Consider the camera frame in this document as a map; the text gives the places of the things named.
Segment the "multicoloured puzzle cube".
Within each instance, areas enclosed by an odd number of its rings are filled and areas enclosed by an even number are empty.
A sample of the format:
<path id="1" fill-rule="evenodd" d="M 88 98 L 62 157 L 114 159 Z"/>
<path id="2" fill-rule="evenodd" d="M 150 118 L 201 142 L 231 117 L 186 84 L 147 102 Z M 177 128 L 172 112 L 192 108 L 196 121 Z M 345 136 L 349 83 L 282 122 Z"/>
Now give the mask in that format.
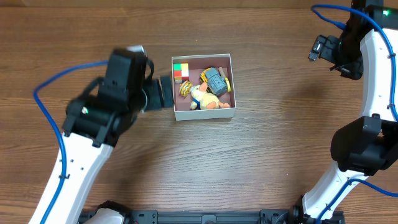
<path id="1" fill-rule="evenodd" d="M 179 84 L 189 80 L 189 66 L 188 63 L 173 64 L 174 82 Z"/>

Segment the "yellow round ridged toy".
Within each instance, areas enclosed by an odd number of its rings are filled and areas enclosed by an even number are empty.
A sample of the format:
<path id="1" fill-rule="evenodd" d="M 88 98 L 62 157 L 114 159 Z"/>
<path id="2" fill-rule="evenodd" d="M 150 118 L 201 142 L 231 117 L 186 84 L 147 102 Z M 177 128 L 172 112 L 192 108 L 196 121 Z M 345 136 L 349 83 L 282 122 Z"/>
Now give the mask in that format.
<path id="1" fill-rule="evenodd" d="M 190 94 L 192 87 L 193 84 L 189 80 L 184 81 L 183 83 L 180 84 L 180 89 L 179 89 L 180 95 L 186 98 Z"/>

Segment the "cream plush animal toy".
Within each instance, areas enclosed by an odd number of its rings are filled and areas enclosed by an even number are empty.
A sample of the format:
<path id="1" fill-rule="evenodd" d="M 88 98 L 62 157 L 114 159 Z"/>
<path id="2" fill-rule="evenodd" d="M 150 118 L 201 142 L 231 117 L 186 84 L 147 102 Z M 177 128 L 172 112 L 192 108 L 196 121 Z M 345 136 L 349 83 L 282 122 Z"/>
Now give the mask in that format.
<path id="1" fill-rule="evenodd" d="M 191 110 L 213 110 L 231 107 L 228 103 L 222 103 L 216 95 L 207 92 L 207 88 L 208 84 L 205 82 L 191 87 L 190 94 L 193 98 L 190 105 Z"/>

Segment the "yellow and grey toy truck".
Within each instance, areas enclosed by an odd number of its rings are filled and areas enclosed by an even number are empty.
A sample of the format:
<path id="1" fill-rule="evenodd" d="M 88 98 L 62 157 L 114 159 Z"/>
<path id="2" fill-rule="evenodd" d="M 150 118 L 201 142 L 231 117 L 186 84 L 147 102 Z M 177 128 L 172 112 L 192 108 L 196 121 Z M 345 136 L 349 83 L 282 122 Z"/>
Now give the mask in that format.
<path id="1" fill-rule="evenodd" d="M 216 96 L 227 92 L 227 86 L 224 79 L 220 76 L 217 68 L 210 67 L 204 70 L 200 75 L 200 81 L 207 83 L 208 91 Z"/>

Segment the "small wooden rattle drum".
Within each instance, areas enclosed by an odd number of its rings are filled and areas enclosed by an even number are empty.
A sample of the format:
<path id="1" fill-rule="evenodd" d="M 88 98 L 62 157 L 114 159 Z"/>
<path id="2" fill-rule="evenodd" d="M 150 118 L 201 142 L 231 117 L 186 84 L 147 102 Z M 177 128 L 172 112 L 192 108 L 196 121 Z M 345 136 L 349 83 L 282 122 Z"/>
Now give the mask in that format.
<path id="1" fill-rule="evenodd" d="M 219 67 L 219 68 L 218 68 L 218 71 L 219 71 L 219 73 L 220 73 L 220 76 L 224 79 L 224 81 L 225 81 L 225 83 L 226 83 L 226 86 L 227 86 L 227 92 L 229 93 L 229 92 L 231 91 L 231 85 L 230 85 L 229 79 L 228 79 L 228 77 L 225 75 L 224 70 L 223 70 L 222 67 Z"/>

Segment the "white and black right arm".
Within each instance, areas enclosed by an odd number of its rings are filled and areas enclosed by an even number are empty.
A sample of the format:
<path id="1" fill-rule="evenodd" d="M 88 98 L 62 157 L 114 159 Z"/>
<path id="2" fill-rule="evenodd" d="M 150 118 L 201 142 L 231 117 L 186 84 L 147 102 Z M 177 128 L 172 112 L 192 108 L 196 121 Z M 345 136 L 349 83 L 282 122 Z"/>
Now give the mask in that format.
<path id="1" fill-rule="evenodd" d="M 363 81 L 361 111 L 334 134 L 332 163 L 291 209 L 289 223 L 343 223 L 341 201 L 397 160 L 397 10 L 382 1 L 353 1 L 346 10 L 349 19 L 336 23 L 341 35 L 319 35 L 308 57 Z"/>

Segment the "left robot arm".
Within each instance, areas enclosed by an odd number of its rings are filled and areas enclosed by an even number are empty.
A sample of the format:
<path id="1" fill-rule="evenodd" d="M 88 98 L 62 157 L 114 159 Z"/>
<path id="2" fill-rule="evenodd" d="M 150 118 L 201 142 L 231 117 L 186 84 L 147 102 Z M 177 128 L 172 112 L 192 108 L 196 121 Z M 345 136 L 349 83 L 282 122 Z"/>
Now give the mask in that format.
<path id="1" fill-rule="evenodd" d="M 39 91 L 56 79 L 85 68 L 106 66 L 106 74 L 92 80 L 72 99 L 59 128 L 39 98 Z M 38 85 L 33 97 L 49 121 L 59 145 L 57 160 L 31 223 L 77 223 L 96 176 L 109 159 L 120 136 L 148 110 L 159 110 L 167 99 L 141 45 L 116 48 L 108 60 L 68 68 Z"/>

